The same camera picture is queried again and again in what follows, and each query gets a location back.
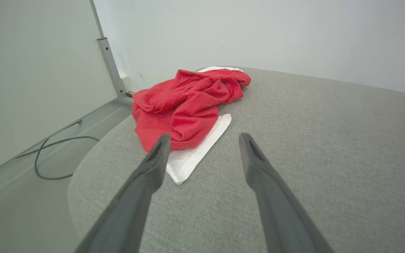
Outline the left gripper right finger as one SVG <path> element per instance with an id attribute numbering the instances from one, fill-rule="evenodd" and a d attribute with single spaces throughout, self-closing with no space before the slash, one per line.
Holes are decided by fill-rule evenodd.
<path id="1" fill-rule="evenodd" d="M 253 137 L 239 135 L 244 175 L 255 192 L 270 253 L 332 253 L 333 249 Z"/>

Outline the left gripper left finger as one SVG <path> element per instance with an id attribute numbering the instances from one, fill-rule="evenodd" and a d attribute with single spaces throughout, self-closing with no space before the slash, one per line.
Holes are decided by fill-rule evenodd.
<path id="1" fill-rule="evenodd" d="M 161 136 L 76 249 L 77 253 L 138 253 L 152 195 L 162 186 L 171 147 Z"/>

